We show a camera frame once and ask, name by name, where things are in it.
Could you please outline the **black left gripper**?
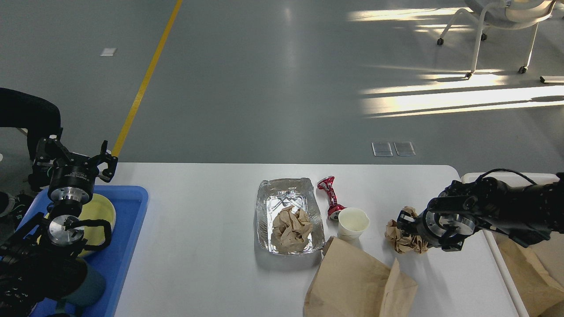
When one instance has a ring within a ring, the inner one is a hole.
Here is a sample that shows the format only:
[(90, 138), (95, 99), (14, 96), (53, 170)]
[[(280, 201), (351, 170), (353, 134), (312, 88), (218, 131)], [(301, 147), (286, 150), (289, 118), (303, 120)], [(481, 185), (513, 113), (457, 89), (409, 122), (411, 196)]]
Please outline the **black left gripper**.
[(58, 137), (42, 137), (38, 141), (32, 165), (34, 177), (51, 177), (48, 197), (52, 202), (74, 200), (89, 202), (93, 198), (95, 178), (110, 183), (119, 158), (108, 152), (104, 140), (100, 153), (86, 160), (86, 166), (73, 165), (71, 153)]

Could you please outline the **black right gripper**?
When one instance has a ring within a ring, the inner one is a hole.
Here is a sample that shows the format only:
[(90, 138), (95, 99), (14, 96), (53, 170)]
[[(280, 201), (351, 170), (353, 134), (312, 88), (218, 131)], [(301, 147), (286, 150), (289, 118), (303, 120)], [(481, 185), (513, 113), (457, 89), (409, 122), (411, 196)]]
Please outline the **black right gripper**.
[(423, 211), (418, 221), (418, 214), (413, 210), (401, 210), (397, 217), (397, 229), (401, 237), (421, 236), (430, 247), (443, 251), (460, 251), (463, 236), (457, 230), (456, 214), (439, 214)]

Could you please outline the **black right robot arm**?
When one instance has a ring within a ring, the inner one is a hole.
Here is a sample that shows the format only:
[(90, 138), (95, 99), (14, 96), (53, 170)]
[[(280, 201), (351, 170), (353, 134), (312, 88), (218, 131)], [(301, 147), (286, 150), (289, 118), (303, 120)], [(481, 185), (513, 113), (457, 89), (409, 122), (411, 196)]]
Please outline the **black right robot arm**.
[(552, 232), (563, 233), (563, 173), (557, 177), (545, 185), (527, 178), (523, 187), (512, 187), (489, 172), (471, 183), (454, 180), (421, 215), (401, 211), (397, 228), (443, 251), (460, 251), (464, 240), (482, 229), (522, 247), (548, 241)]

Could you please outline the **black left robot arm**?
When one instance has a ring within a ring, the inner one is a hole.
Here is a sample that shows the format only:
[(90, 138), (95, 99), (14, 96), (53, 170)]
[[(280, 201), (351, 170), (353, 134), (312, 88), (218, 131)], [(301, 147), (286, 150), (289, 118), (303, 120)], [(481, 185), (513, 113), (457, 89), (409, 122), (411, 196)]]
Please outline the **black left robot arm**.
[(81, 259), (83, 251), (102, 251), (111, 244), (111, 223), (80, 219), (93, 199), (96, 178), (110, 182), (118, 158), (101, 144), (93, 157), (68, 151), (58, 135), (37, 144), (34, 168), (48, 168), (51, 178), (48, 215), (35, 214), (1, 243), (1, 315), (28, 317), (44, 299), (56, 301), (55, 317), (73, 317), (95, 304), (106, 287), (104, 277)]

